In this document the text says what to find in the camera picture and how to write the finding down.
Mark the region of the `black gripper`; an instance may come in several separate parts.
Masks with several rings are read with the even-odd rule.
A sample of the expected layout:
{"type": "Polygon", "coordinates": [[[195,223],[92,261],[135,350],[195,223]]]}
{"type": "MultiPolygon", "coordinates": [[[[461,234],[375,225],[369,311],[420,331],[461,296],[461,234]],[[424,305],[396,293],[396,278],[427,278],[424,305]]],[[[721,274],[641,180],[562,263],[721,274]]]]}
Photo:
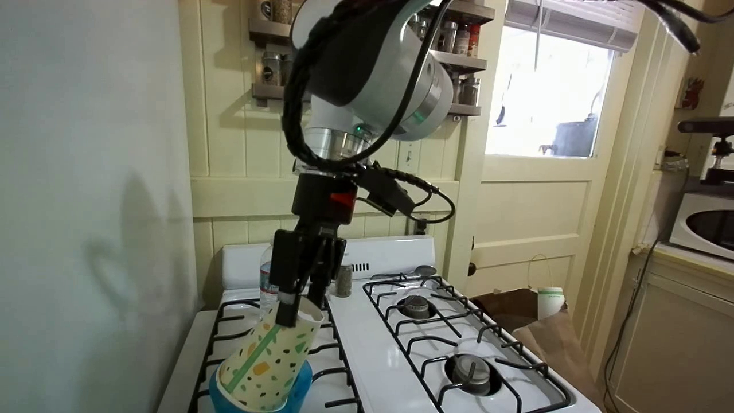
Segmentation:
{"type": "Polygon", "coordinates": [[[293,163],[296,191],[292,212],[293,229],[278,229],[273,237],[270,280],[278,286],[274,323],[293,328],[297,318],[300,290],[316,305],[326,305],[326,293],[335,280],[346,240],[338,234],[351,223],[355,206],[355,183],[348,177],[320,171],[293,163]]]}

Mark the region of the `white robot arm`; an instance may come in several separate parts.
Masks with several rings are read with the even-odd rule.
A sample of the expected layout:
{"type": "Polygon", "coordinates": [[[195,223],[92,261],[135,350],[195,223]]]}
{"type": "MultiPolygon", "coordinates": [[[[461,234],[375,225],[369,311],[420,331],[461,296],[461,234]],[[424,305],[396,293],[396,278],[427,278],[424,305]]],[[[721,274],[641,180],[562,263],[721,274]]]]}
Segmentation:
{"type": "Polygon", "coordinates": [[[433,132],[453,85],[432,55],[433,31],[412,31],[424,12],[438,27],[452,0],[302,0],[292,24],[293,61],[281,132],[297,164],[292,211],[297,223],[273,239],[274,320],[292,328],[297,305],[319,305],[335,280],[357,194],[386,216],[410,216],[409,171],[374,153],[387,139],[433,132]]]}

